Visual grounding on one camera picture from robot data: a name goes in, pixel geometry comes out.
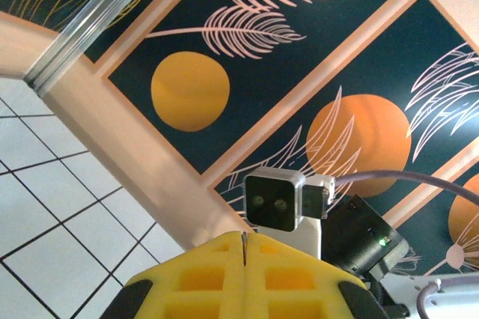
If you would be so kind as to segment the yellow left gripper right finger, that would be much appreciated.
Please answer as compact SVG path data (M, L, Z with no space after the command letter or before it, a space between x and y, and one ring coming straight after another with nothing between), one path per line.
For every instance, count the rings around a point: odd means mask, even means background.
M387 318L361 279L263 234L247 236L246 318Z

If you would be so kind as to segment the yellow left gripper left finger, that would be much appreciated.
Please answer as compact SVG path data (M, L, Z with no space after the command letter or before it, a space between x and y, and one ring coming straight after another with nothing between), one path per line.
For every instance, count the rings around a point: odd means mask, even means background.
M244 238L231 231L134 275L101 318L241 318Z

